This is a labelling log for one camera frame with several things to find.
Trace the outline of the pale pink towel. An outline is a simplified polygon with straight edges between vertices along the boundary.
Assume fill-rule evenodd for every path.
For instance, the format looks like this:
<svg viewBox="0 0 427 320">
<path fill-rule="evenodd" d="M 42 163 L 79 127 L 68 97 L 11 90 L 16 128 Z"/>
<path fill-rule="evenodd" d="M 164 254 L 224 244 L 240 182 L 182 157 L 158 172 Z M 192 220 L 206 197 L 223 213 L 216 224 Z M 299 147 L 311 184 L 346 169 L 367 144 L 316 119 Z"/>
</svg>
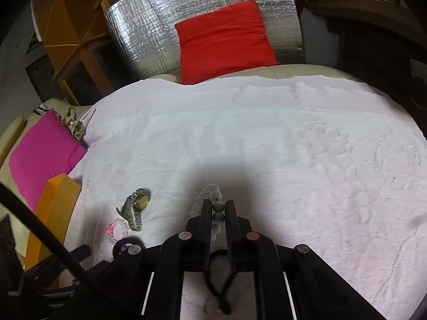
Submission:
<svg viewBox="0 0 427 320">
<path fill-rule="evenodd" d="M 323 76 L 146 79 L 98 101 L 65 245 L 112 258 L 107 227 L 151 192 L 140 239 L 161 244 L 210 184 L 275 243 L 309 245 L 387 319 L 426 294 L 426 139 L 407 111 L 361 82 Z"/>
</svg>

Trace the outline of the magenta pillow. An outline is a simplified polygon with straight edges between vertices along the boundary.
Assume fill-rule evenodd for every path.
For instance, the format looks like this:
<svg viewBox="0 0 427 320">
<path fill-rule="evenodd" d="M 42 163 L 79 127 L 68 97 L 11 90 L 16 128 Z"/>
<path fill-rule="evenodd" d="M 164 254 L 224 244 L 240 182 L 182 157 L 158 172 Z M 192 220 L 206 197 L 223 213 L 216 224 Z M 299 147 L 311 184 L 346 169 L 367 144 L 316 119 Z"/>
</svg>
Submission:
<svg viewBox="0 0 427 320">
<path fill-rule="evenodd" d="M 47 182 L 68 174 L 86 152 L 54 110 L 44 113 L 27 131 L 11 153 L 9 171 L 32 211 L 36 210 Z"/>
</svg>

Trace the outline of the wooden cabinet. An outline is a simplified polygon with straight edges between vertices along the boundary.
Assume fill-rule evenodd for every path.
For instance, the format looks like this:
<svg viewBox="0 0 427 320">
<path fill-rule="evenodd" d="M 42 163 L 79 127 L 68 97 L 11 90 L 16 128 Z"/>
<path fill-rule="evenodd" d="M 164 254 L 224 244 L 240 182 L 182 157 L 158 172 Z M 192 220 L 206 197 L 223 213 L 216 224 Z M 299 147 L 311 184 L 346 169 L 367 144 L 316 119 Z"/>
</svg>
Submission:
<svg viewBox="0 0 427 320">
<path fill-rule="evenodd" d="M 35 23 L 66 99 L 89 106 L 114 88 L 96 57 L 110 35 L 96 0 L 32 0 Z"/>
</svg>

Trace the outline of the orange cardboard box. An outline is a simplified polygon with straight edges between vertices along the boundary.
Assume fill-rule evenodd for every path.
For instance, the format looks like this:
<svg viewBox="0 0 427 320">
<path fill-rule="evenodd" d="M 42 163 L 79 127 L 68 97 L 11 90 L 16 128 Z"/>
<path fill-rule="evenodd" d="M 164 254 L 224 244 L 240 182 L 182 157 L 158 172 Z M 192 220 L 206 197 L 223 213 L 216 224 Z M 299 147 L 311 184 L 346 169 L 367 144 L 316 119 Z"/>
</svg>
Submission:
<svg viewBox="0 0 427 320">
<path fill-rule="evenodd" d="M 81 186 L 68 175 L 57 175 L 48 180 L 35 216 L 53 233 L 61 244 L 64 243 L 74 206 Z M 29 234 L 25 255 L 25 271 L 49 257 L 51 252 L 33 234 Z"/>
</svg>

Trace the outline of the red pillow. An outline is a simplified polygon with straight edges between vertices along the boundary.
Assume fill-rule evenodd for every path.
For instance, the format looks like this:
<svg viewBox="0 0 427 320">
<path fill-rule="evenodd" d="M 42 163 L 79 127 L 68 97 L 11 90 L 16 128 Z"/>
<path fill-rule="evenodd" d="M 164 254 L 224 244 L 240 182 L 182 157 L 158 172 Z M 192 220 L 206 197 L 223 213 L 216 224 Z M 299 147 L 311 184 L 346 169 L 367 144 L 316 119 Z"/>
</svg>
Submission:
<svg viewBox="0 0 427 320">
<path fill-rule="evenodd" d="M 277 64 L 255 0 L 237 2 L 175 24 L 181 83 Z"/>
</svg>

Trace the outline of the thick black hair scrunchie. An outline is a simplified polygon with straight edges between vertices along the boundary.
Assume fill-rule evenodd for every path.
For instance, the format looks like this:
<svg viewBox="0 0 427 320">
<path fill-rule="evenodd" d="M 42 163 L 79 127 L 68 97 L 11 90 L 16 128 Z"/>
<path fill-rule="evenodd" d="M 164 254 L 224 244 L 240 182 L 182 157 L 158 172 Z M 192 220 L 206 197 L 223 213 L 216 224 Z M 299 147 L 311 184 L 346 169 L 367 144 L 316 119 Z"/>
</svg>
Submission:
<svg viewBox="0 0 427 320">
<path fill-rule="evenodd" d="M 139 246 L 140 250 L 145 249 L 145 244 L 138 237 L 126 237 L 118 240 L 113 247 L 112 255 L 116 259 L 120 254 L 126 251 L 131 246 Z"/>
</svg>

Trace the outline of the metal wristwatch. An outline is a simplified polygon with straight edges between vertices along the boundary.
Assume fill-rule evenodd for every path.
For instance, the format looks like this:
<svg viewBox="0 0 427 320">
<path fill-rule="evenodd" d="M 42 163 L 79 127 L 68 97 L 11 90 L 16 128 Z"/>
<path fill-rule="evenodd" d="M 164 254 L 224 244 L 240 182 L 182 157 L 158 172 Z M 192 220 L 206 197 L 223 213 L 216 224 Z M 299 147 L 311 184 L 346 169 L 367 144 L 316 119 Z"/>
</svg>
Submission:
<svg viewBox="0 0 427 320">
<path fill-rule="evenodd" d="M 151 201 L 151 192 L 145 188 L 136 189 L 127 197 L 121 208 L 116 208 L 118 215 L 127 221 L 132 231 L 142 228 L 141 213 Z"/>
</svg>

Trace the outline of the patterned fabric pouch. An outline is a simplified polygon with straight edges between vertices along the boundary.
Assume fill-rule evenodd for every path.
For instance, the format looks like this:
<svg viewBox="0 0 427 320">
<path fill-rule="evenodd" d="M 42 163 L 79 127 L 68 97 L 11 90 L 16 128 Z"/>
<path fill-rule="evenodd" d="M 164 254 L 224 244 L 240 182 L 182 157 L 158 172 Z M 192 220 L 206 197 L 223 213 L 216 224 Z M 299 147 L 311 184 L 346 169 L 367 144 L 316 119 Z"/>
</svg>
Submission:
<svg viewBox="0 0 427 320">
<path fill-rule="evenodd" d="M 84 137 L 85 125 L 77 119 L 77 112 L 74 107 L 69 108 L 62 118 L 62 122 L 77 141 L 80 141 Z"/>
</svg>

